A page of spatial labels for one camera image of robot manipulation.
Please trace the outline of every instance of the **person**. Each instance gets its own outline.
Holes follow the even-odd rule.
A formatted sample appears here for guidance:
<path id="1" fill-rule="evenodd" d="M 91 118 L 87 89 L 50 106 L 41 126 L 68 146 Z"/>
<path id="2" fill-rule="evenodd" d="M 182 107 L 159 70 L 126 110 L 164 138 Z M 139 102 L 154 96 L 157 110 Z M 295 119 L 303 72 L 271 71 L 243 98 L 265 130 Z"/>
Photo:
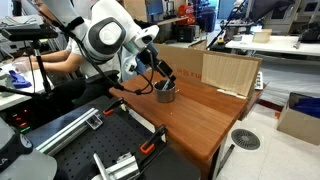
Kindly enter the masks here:
<path id="1" fill-rule="evenodd" d="M 35 0 L 35 4 L 39 8 L 39 15 L 43 17 L 44 22 L 49 23 L 50 25 L 52 25 L 52 20 L 58 22 L 55 16 L 50 12 L 45 4 L 42 3 L 41 0 Z M 85 22 L 88 24 L 90 23 L 90 21 L 87 19 L 85 19 Z M 31 56 L 30 58 L 32 62 L 32 68 L 38 69 L 39 65 L 36 61 L 36 57 Z M 80 68 L 80 72 L 85 76 L 85 79 L 98 74 L 96 69 L 85 60 L 77 43 L 71 38 L 69 38 L 66 49 L 51 54 L 42 55 L 41 58 L 46 71 L 72 73 Z M 26 66 L 30 66 L 28 61 L 26 61 L 24 65 L 20 66 L 20 69 L 26 68 Z M 120 72 L 120 62 L 118 56 L 115 56 L 105 64 L 99 65 L 99 67 L 103 72 L 109 70 L 118 70 Z M 117 76 L 117 74 L 114 74 L 111 76 L 111 78 L 113 80 L 117 80 Z M 84 105 L 101 95 L 112 97 L 108 92 L 108 89 L 112 87 L 110 82 L 101 78 L 95 82 L 87 83 L 85 79 L 71 80 L 53 89 L 50 99 L 56 105 L 56 107 L 59 108 L 59 111 L 62 114 Z"/>

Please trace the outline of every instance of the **wall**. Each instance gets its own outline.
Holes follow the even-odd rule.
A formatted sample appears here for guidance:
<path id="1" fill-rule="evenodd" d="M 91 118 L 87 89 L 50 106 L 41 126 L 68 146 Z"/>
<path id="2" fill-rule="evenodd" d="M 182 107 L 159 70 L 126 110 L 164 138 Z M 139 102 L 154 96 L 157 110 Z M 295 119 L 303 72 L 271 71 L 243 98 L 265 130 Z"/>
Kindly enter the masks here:
<path id="1" fill-rule="evenodd" d="M 0 0 L 0 17 L 12 16 L 12 1 L 11 0 Z"/>
<path id="2" fill-rule="evenodd" d="M 235 0 L 220 0 L 218 19 L 227 19 L 234 7 Z"/>

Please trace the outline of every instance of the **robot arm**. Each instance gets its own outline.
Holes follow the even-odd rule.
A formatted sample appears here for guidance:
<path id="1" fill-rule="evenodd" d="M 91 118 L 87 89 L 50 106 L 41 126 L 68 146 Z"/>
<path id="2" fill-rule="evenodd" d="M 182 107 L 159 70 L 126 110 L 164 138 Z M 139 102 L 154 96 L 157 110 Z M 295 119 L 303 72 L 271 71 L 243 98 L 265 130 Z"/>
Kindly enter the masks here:
<path id="1" fill-rule="evenodd" d="M 123 46 L 133 55 L 144 50 L 158 34 L 158 26 L 141 29 L 116 0 L 100 0 L 92 7 L 88 26 L 68 0 L 42 0 L 59 21 L 62 31 L 80 40 L 90 57 L 102 64 Z"/>

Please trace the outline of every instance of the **black breadboard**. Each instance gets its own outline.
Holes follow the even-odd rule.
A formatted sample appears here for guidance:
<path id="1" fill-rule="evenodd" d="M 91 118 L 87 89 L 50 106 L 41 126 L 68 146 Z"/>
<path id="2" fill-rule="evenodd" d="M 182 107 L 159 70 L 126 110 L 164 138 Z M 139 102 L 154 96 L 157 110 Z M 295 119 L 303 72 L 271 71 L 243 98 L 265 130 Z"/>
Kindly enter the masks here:
<path id="1" fill-rule="evenodd" d="M 94 153 L 98 154 L 105 167 L 110 167 L 119 156 L 145 141 L 142 135 L 116 113 L 101 118 L 103 125 L 99 129 L 87 129 L 54 156 L 59 169 L 64 170 L 69 179 L 78 179 L 76 177 L 79 173 L 88 170 L 88 165 L 95 164 Z"/>

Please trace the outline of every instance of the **cardboard box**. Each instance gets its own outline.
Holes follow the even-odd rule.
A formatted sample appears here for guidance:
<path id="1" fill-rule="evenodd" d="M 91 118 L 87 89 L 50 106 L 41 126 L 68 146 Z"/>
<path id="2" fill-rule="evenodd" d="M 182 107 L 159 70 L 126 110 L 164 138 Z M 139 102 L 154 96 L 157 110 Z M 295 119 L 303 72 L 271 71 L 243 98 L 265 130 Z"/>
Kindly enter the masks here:
<path id="1" fill-rule="evenodd" d="M 309 96 L 291 93 L 278 122 L 278 130 L 314 145 L 320 144 L 320 119 L 291 109 L 299 99 Z"/>
<path id="2" fill-rule="evenodd" d="M 270 40 L 272 29 L 262 29 L 261 31 L 254 32 L 252 42 L 267 43 Z"/>
<path id="3" fill-rule="evenodd" d="M 254 92 L 260 58 L 162 44 L 155 47 L 158 58 L 166 61 L 175 74 L 249 98 Z"/>

